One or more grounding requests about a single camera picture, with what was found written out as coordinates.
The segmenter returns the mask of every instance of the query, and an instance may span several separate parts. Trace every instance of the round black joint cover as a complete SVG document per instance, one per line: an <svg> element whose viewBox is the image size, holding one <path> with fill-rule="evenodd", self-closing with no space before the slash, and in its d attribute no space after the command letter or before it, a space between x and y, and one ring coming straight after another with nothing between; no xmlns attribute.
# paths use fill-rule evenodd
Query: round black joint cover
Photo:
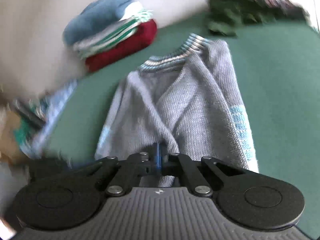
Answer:
<svg viewBox="0 0 320 240"><path fill-rule="evenodd" d="M260 174L230 178L217 203L231 220L258 230L281 230L298 222L304 209L302 193L293 185Z"/></svg>
<svg viewBox="0 0 320 240"><path fill-rule="evenodd" d="M89 219L100 206L100 193L83 177L39 180L16 195L17 217L42 230L62 230Z"/></svg>

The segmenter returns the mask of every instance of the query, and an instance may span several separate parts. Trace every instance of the stack of folded clothes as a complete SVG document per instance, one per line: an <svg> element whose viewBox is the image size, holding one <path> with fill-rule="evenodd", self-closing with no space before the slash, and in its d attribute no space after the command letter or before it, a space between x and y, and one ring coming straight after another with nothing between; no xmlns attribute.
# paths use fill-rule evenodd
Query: stack of folded clothes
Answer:
<svg viewBox="0 0 320 240"><path fill-rule="evenodd" d="M93 72L149 46L157 30L151 16L140 2L97 0L69 22L64 42Z"/></svg>

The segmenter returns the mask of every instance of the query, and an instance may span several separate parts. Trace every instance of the folded blue garment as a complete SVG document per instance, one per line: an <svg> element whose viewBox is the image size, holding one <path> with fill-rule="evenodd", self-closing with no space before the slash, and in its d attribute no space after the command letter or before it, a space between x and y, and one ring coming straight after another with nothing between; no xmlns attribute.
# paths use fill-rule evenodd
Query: folded blue garment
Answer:
<svg viewBox="0 0 320 240"><path fill-rule="evenodd" d="M73 18L64 29L63 40L71 46L105 29L120 20L132 0L97 0L90 3L80 15Z"/></svg>

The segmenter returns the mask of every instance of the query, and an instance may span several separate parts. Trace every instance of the ribbed gray plate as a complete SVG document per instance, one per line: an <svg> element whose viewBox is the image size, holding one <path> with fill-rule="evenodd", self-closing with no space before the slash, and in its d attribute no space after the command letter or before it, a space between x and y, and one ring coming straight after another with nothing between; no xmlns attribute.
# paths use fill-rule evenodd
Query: ribbed gray plate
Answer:
<svg viewBox="0 0 320 240"><path fill-rule="evenodd" d="M133 188L110 198L86 223L64 231L25 228L15 240L298 240L308 239L296 227L281 232L251 231L233 224L209 198L187 188Z"/></svg>

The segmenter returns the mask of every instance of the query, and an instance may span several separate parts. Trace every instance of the gray sweater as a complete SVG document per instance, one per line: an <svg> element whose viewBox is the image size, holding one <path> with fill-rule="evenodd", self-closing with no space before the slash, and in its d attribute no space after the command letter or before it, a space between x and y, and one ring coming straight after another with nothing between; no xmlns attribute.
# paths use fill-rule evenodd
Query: gray sweater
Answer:
<svg viewBox="0 0 320 240"><path fill-rule="evenodd" d="M116 155L123 160L154 142L193 160L210 155L258 172L225 41L191 34L176 52L151 57L120 82L95 158ZM161 186L171 183L166 178Z"/></svg>

